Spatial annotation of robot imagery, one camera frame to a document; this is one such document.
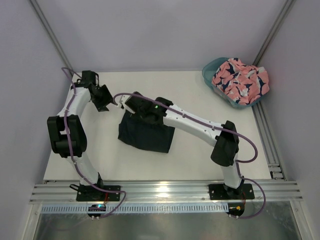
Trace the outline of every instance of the white table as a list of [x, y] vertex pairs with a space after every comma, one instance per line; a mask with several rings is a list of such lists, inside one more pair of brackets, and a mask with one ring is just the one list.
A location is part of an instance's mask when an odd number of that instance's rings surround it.
[[[182, 109], [218, 123], [232, 121], [239, 133], [257, 146], [258, 158], [241, 164], [247, 178], [270, 179], [270, 173], [252, 109], [234, 109], [213, 93], [204, 83], [200, 71], [100, 72], [100, 84], [106, 84], [112, 95], [140, 92], [155, 99], [163, 97]], [[221, 168], [210, 155], [213, 148], [206, 142], [176, 129], [169, 153], [136, 149], [118, 140], [118, 125], [124, 110], [110, 104], [110, 111], [98, 112], [92, 102], [81, 116], [88, 140], [87, 153], [104, 180], [169, 181], [222, 180]], [[239, 143], [240, 160], [249, 160], [253, 148], [243, 139]], [[45, 180], [78, 180], [71, 164], [51, 152]]]

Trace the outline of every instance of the folded black cloth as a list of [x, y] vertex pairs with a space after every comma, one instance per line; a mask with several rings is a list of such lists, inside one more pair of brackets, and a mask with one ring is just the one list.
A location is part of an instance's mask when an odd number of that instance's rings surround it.
[[119, 124], [118, 139], [137, 149], [168, 153], [174, 133], [174, 127], [149, 124], [125, 111]]

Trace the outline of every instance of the plastic basket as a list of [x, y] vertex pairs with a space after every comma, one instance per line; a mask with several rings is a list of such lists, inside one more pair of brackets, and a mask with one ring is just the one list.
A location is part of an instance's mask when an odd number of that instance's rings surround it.
[[259, 97], [256, 101], [250, 103], [249, 105], [241, 105], [233, 101], [230, 97], [225, 95], [219, 88], [217, 88], [215, 85], [212, 84], [212, 78], [214, 77], [216, 71], [218, 68], [229, 58], [227, 57], [219, 57], [216, 60], [213, 60], [210, 62], [207, 66], [205, 66], [202, 70], [202, 76], [204, 78], [205, 84], [211, 88], [216, 94], [218, 94], [220, 97], [222, 97], [224, 100], [226, 100], [232, 107], [236, 109], [245, 109], [247, 107], [252, 107], [256, 103], [258, 103], [263, 96]]

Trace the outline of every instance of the gray wall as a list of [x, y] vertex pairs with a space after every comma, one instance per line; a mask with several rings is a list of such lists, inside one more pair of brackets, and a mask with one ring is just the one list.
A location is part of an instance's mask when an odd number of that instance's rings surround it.
[[0, 5], [0, 238], [15, 240], [47, 165], [47, 118], [62, 107], [69, 84], [28, 1]]
[[285, 169], [297, 180], [319, 231], [320, 1], [296, 1], [262, 59], [271, 91], [263, 101]]
[[75, 70], [252, 63], [285, 0], [38, 0]]

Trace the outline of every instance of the pink floral fabric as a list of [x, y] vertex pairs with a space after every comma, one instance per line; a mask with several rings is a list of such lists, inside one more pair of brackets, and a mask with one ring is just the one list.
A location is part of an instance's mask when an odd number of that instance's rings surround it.
[[264, 67], [246, 65], [230, 58], [216, 71], [212, 84], [240, 105], [249, 105], [269, 91], [269, 77]]

